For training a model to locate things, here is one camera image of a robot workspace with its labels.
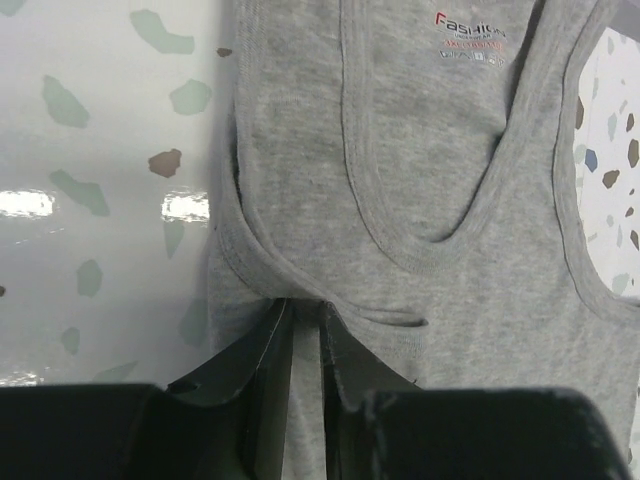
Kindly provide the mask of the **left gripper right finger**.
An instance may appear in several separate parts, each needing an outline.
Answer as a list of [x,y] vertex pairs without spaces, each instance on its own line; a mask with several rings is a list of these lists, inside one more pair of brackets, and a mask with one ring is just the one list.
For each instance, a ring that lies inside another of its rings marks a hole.
[[421,389],[317,310],[330,479],[629,479],[595,405],[566,388]]

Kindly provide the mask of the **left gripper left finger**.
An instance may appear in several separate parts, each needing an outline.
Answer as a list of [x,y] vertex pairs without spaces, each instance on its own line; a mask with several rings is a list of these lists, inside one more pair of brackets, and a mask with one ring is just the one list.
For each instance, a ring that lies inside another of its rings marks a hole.
[[5,479],[277,479],[292,359],[289,302],[166,387],[1,391]]

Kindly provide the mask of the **grey tank top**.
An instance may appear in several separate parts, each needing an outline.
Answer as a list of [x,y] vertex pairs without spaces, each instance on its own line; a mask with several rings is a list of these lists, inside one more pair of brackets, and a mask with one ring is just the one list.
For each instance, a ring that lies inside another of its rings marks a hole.
[[639,305],[589,257],[572,150],[618,7],[235,3],[209,315],[222,350],[298,309],[284,478],[326,475],[315,300],[419,387],[573,388],[628,449]]

